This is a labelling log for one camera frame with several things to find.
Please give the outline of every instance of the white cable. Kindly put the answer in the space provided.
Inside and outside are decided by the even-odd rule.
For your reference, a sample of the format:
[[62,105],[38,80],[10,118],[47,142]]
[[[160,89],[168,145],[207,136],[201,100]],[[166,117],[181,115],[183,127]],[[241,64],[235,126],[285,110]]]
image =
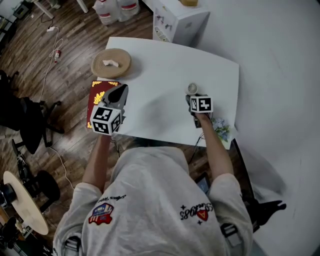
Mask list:
[[62,164],[62,166],[63,166],[63,168],[64,168],[64,171],[65,171],[65,172],[64,172],[64,176],[65,176],[65,178],[67,179],[67,181],[70,183],[72,189],[75,190],[74,186],[72,186],[72,183],[71,183],[70,179],[68,179],[68,177],[67,177],[67,169],[66,169],[66,167],[65,167],[65,165],[64,165],[64,162],[62,162],[61,156],[59,155],[58,151],[56,151],[56,150],[53,149],[52,147],[49,147],[49,148],[52,149],[54,152],[57,153],[58,157],[60,158],[61,164]]
[[44,88],[45,88],[45,84],[46,84],[47,74],[48,74],[49,69],[50,69],[50,67],[51,67],[52,61],[54,60],[55,52],[56,52],[57,50],[59,50],[59,48],[60,48],[60,47],[62,46],[62,44],[64,43],[63,38],[60,38],[60,39],[57,41],[58,35],[59,35],[59,28],[58,28],[58,27],[55,27],[53,30],[55,30],[55,29],[57,29],[58,32],[56,33],[54,45],[53,45],[53,47],[52,47],[52,52],[49,54],[49,58],[51,58],[51,61],[50,61],[50,65],[49,65],[48,69],[47,69],[46,72],[45,72],[45,76],[44,76],[44,80],[43,80],[43,86],[42,86],[42,92],[41,92],[41,96],[40,96],[39,102],[41,101],[42,94],[44,93]]

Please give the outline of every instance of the cable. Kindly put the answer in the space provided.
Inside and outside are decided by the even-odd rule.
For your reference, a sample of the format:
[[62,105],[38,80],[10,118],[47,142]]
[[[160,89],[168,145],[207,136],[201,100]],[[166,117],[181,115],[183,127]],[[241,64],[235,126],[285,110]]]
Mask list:
[[116,147],[116,151],[118,152],[118,157],[120,158],[120,153],[119,153],[119,148],[118,148],[118,145],[117,145],[117,141],[114,140],[114,139],[111,139],[111,142],[114,143],[114,145]]
[[194,156],[195,156],[195,154],[196,154],[197,145],[198,145],[200,139],[204,139],[204,138],[203,138],[203,135],[204,135],[204,134],[201,133],[200,136],[199,136],[199,138],[198,138],[198,140],[196,141],[196,144],[195,144],[194,150],[193,150],[193,154],[192,154],[192,156],[191,156],[191,158],[190,158],[190,160],[189,160],[189,162],[188,162],[188,165],[190,165],[192,159],[194,158]]
[[43,17],[44,17],[44,14],[45,14],[45,13],[42,13],[40,22],[41,22],[41,23],[51,22],[50,25],[48,26],[48,29],[49,29],[49,28],[52,26],[52,24],[54,23],[54,19],[51,18],[51,19],[48,19],[48,20],[43,21],[42,19],[43,19]]
[[43,95],[43,93],[44,93],[44,88],[45,88],[45,84],[46,84],[47,74],[48,74],[49,69],[50,69],[50,67],[51,67],[52,61],[54,60],[55,51],[59,50],[59,48],[60,48],[60,47],[62,46],[62,44],[64,43],[63,38],[60,38],[60,39],[57,41],[58,35],[59,35],[59,28],[58,28],[58,27],[54,27],[53,30],[55,30],[55,29],[57,29],[58,32],[56,33],[54,45],[53,45],[53,47],[52,47],[52,52],[49,54],[49,58],[51,58],[51,61],[50,61],[50,65],[49,65],[48,69],[47,69],[46,72],[45,72],[45,76],[44,76],[44,80],[43,80],[43,86],[42,86],[42,91],[41,91],[41,96],[40,96],[39,102],[41,101],[42,95]]
[[49,147],[49,148],[52,149],[54,152],[57,153],[58,157],[60,158],[61,164],[62,164],[62,166],[63,166],[63,168],[64,168],[64,171],[65,171],[64,176],[65,176],[65,178],[67,179],[67,181],[70,183],[72,189],[75,190],[74,186],[72,186],[72,183],[71,183],[70,179],[68,179],[68,177],[67,177],[67,169],[66,169],[66,167],[65,167],[65,165],[64,165],[64,162],[62,162],[61,156],[59,155],[58,151],[56,151],[56,150],[53,149],[52,147]]

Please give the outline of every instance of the person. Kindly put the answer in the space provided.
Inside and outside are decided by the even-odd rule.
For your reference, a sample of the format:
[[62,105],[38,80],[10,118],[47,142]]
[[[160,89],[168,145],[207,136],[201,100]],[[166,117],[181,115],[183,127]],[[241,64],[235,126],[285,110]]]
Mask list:
[[104,191],[111,138],[99,136],[53,240],[54,255],[248,255],[253,226],[232,162],[205,114],[212,185],[206,195],[175,147],[137,147],[117,161]]

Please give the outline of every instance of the round rattan mat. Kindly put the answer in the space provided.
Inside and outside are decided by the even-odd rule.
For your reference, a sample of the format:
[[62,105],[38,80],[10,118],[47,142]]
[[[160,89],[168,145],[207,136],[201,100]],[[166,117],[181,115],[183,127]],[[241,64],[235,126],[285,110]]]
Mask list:
[[[119,63],[119,67],[105,65],[103,61],[113,60]],[[130,54],[122,49],[106,49],[99,52],[91,64],[91,71],[97,77],[114,79],[123,76],[131,65]]]

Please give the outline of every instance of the gray t-shirt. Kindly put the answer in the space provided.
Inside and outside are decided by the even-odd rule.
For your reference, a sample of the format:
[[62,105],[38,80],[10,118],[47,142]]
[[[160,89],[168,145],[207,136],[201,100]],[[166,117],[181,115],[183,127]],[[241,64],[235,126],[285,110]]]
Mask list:
[[[235,251],[220,226],[237,227]],[[79,183],[70,209],[59,223],[54,254],[64,255],[71,236],[81,239],[81,255],[248,255],[253,231],[231,174],[217,177],[208,195],[190,178],[183,152],[174,147],[125,151],[102,194]]]

